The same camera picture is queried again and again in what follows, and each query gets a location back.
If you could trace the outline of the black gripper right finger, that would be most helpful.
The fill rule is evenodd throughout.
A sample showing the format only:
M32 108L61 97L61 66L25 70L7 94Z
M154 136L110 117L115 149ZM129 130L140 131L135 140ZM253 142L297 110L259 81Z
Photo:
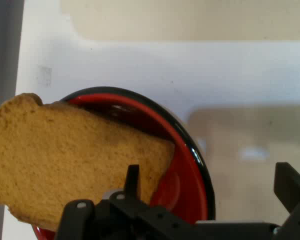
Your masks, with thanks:
M273 239L300 240L300 174L287 162L275 165L274 193L289 216Z

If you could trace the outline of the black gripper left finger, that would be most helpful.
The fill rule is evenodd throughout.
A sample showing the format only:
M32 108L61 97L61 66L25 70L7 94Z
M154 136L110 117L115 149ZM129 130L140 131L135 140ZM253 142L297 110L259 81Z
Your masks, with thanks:
M69 202L56 240L196 240L195 228L165 208L150 207L137 197L139 166L127 169L124 189L94 204Z

